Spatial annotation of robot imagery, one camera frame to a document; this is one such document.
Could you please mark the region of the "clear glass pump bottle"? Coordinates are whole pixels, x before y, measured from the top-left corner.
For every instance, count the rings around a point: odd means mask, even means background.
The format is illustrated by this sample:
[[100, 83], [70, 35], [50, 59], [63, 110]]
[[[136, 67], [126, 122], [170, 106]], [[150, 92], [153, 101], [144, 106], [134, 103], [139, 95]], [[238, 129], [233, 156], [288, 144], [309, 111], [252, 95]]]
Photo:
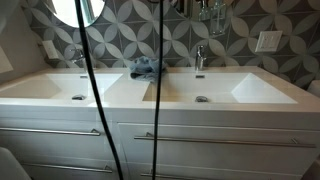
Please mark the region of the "clear glass pump bottle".
[[215, 0], [211, 7], [210, 33], [216, 37], [225, 32], [226, 4], [223, 0]]

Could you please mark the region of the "chrome right tap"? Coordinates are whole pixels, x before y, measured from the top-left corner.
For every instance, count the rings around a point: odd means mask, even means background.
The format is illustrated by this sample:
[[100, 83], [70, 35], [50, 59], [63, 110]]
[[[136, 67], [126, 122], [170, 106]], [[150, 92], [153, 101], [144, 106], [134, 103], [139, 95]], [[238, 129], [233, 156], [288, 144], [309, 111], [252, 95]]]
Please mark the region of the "chrome right tap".
[[206, 57], [204, 56], [204, 49], [205, 49], [205, 47], [203, 45], [199, 45], [197, 47], [196, 62], [195, 62], [195, 70], [196, 71], [203, 70], [204, 61], [206, 60]]

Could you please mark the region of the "chrome tap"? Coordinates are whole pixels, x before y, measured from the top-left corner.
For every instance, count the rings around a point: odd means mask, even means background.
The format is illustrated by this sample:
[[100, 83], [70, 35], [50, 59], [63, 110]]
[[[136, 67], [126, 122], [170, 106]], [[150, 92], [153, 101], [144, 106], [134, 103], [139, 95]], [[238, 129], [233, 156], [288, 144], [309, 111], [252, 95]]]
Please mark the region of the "chrome tap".
[[71, 52], [74, 52], [76, 57], [71, 60], [72, 63], [81, 62], [83, 65], [84, 72], [88, 72], [88, 65], [91, 65], [91, 67], [94, 67], [91, 60], [87, 60], [87, 58], [84, 55], [84, 52], [82, 49], [71, 49]]
[[195, 62], [195, 70], [196, 71], [203, 70], [204, 61], [206, 60], [206, 57], [204, 56], [204, 49], [205, 49], [205, 47], [203, 45], [199, 45], [197, 47], [196, 62]]

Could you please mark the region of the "chrome left tap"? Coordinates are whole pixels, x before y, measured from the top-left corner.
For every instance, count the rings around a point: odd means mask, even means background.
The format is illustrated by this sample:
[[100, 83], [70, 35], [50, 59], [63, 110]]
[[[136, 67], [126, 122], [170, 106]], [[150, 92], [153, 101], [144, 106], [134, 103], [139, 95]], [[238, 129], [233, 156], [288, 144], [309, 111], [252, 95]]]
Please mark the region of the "chrome left tap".
[[74, 52], [76, 57], [71, 60], [72, 63], [81, 62], [83, 65], [84, 72], [88, 72], [88, 65], [91, 65], [91, 67], [94, 67], [91, 60], [87, 60], [87, 58], [84, 55], [84, 52], [82, 49], [71, 49], [71, 52]]

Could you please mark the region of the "white right sink basin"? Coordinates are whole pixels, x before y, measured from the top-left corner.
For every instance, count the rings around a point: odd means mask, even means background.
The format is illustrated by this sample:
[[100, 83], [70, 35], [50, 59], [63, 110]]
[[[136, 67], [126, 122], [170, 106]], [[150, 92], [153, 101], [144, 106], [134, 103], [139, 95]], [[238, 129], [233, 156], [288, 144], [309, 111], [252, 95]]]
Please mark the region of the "white right sink basin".
[[296, 101], [253, 73], [168, 73], [161, 80], [162, 102], [296, 104]]

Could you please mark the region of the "white sink basin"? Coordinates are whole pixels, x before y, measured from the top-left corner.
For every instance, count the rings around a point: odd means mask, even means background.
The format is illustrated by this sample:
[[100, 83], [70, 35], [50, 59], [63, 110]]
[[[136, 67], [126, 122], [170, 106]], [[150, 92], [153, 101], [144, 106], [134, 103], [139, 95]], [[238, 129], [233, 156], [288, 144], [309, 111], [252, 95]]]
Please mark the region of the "white sink basin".
[[85, 101], [95, 99], [91, 81], [84, 74], [45, 73], [4, 86], [1, 98], [72, 100], [72, 96], [82, 94]]
[[168, 73], [161, 80], [162, 102], [296, 104], [296, 101], [253, 73]]

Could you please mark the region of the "blue crumpled towel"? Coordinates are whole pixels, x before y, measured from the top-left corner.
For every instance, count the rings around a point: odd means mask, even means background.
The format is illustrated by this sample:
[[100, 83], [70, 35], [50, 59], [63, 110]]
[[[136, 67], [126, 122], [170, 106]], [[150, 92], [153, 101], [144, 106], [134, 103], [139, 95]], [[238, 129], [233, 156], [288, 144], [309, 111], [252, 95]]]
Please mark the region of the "blue crumpled towel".
[[147, 56], [136, 58], [129, 66], [130, 77], [134, 80], [148, 81], [154, 83], [161, 71], [167, 67], [165, 62], [160, 62], [159, 59], [151, 59]]

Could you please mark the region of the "chrome right sink drain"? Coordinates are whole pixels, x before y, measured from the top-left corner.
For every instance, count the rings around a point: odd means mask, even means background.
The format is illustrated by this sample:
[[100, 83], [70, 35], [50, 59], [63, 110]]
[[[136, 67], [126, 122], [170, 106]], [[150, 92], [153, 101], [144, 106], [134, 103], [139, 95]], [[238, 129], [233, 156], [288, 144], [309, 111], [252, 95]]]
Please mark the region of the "chrome right sink drain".
[[209, 102], [209, 100], [205, 96], [197, 96], [195, 102]]

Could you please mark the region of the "chrome sink drain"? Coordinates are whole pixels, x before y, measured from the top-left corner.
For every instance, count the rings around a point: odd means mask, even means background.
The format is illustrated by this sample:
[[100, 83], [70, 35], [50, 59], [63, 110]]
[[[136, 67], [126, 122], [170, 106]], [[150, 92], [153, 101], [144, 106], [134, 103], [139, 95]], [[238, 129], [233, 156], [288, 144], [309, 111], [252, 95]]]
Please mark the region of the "chrome sink drain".
[[72, 96], [72, 100], [85, 100], [86, 96], [82, 94]]
[[209, 100], [205, 96], [197, 96], [195, 102], [209, 102]]

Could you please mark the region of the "chrome left sink drain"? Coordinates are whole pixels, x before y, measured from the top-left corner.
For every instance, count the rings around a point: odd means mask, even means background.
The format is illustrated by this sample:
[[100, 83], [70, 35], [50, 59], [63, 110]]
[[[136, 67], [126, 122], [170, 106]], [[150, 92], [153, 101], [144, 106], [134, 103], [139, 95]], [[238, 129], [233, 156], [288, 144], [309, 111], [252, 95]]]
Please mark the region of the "chrome left sink drain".
[[82, 94], [72, 96], [72, 100], [85, 100], [86, 96]]

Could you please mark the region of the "white left sink basin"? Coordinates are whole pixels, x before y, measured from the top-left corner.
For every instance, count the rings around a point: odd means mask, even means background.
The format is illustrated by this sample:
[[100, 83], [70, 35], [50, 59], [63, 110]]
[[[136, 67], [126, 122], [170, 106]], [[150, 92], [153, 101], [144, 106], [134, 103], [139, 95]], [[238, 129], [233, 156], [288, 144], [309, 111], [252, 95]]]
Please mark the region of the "white left sink basin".
[[82, 94], [85, 101], [95, 99], [91, 81], [84, 74], [45, 73], [4, 86], [1, 98], [72, 100], [72, 96]]

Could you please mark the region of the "white vanity cabinet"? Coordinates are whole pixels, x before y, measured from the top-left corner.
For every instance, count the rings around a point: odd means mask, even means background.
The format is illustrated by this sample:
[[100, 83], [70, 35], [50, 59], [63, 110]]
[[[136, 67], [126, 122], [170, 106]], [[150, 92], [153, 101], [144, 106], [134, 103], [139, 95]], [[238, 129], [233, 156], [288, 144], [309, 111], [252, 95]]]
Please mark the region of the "white vanity cabinet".
[[[91, 180], [168, 180], [141, 173], [169, 174], [207, 180], [301, 180], [319, 154], [316, 131], [208, 125], [113, 122], [106, 135], [96, 111], [89, 108], [4, 107], [0, 128], [90, 132], [100, 136], [1, 131], [1, 145], [20, 163], [110, 169], [113, 173], [26, 166], [35, 177]], [[135, 136], [315, 144], [316, 148], [273, 147], [136, 140]]]

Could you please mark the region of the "white wall dispenser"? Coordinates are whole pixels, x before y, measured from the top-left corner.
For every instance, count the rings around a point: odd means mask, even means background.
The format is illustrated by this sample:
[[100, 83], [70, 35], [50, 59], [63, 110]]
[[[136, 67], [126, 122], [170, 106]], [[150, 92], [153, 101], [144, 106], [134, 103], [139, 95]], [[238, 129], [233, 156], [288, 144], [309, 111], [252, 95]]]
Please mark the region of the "white wall dispenser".
[[38, 47], [40, 48], [43, 56], [47, 58], [48, 60], [58, 60], [59, 55], [57, 53], [57, 50], [54, 46], [54, 43], [52, 40], [45, 40], [42, 41]]

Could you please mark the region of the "white wall outlet plate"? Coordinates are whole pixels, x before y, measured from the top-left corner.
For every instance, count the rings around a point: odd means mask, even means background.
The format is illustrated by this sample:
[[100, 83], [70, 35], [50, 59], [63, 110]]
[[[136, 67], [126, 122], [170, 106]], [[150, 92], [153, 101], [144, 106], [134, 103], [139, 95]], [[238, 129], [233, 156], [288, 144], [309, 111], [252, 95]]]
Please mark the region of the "white wall outlet plate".
[[261, 31], [256, 45], [256, 52], [275, 52], [278, 48], [282, 31]]

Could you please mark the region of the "round wall mirror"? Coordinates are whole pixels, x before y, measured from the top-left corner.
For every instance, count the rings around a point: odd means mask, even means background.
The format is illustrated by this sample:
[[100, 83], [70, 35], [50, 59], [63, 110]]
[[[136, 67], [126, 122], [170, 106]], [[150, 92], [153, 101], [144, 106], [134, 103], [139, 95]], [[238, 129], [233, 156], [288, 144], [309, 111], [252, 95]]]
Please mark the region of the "round wall mirror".
[[[41, 0], [45, 6], [63, 23], [78, 28], [75, 0]], [[79, 0], [84, 26], [92, 25], [101, 15], [105, 0]]]

